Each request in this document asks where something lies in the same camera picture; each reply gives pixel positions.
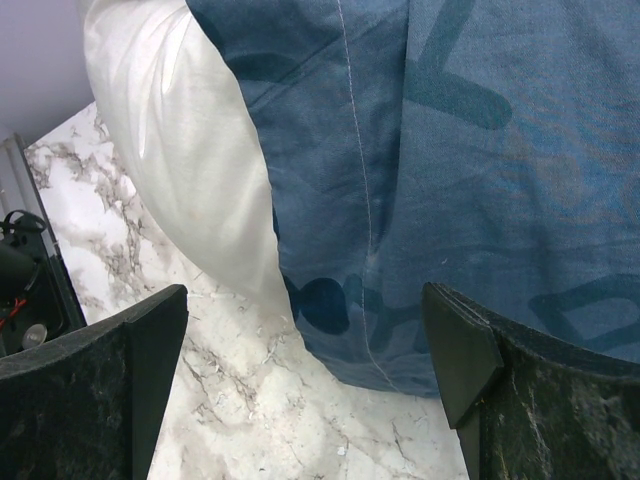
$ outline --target marble table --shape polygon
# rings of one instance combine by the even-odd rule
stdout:
[[[463,479],[442,406],[336,381],[291,319],[195,267],[145,210],[95,105],[27,157],[88,323],[172,283],[189,326],[150,479]]]

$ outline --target blue cloth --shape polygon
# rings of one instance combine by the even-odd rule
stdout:
[[[636,0],[188,0],[239,80],[307,349],[437,394],[443,282],[640,361]]]

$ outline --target white pillow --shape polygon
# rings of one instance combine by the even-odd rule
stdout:
[[[205,273],[290,315],[255,127],[184,0],[79,2],[98,109],[146,207]]]

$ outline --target gray wall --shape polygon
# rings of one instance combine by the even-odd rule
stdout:
[[[29,144],[92,101],[75,0],[0,0],[0,124]]]

